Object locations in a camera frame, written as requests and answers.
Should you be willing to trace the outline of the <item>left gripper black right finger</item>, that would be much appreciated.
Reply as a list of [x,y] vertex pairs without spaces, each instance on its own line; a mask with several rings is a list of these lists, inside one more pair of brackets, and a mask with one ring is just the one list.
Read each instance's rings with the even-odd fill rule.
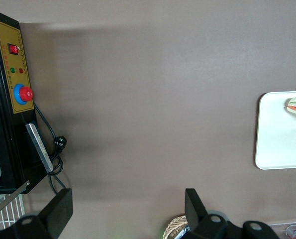
[[219,214],[207,212],[196,190],[185,191],[185,216],[190,231],[186,239],[277,239],[272,228],[259,221],[246,221],[238,227]]

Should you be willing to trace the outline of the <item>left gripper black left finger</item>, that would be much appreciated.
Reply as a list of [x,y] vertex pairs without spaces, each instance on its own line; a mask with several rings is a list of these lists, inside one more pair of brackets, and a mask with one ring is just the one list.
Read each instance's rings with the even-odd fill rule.
[[73,215],[72,189],[62,189],[38,215],[0,231],[0,239],[57,239]]

